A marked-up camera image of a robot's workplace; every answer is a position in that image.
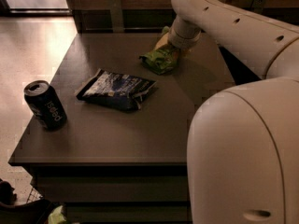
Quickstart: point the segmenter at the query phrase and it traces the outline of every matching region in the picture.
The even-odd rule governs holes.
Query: black can
[[[55,89],[47,81],[37,80],[28,84],[24,89],[24,97],[44,128],[55,130],[66,122],[64,108]]]

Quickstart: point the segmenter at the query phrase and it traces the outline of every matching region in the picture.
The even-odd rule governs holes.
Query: tiled floor
[[[51,81],[76,33],[70,17],[0,17],[0,178],[15,188],[17,203],[25,203],[31,190],[31,176],[7,163],[32,117],[23,88]]]

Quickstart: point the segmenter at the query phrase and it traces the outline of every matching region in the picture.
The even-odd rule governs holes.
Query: can lid
[[[24,93],[28,96],[38,96],[39,94],[44,93],[49,87],[49,83],[45,80],[37,80],[28,84]]]

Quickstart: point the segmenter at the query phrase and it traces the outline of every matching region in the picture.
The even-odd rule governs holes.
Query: table
[[[78,34],[51,85],[68,121],[45,131],[32,118],[9,164],[22,166],[48,200],[77,222],[188,222],[186,146],[196,109],[234,85],[216,43],[202,34],[170,74],[141,65],[159,34]],[[77,100],[101,68],[157,81],[157,91],[131,113]]]

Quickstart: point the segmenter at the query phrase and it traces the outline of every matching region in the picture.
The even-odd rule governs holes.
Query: chair
[[[53,209],[53,203],[45,199],[22,205],[0,203],[0,220],[9,224],[44,224]]]

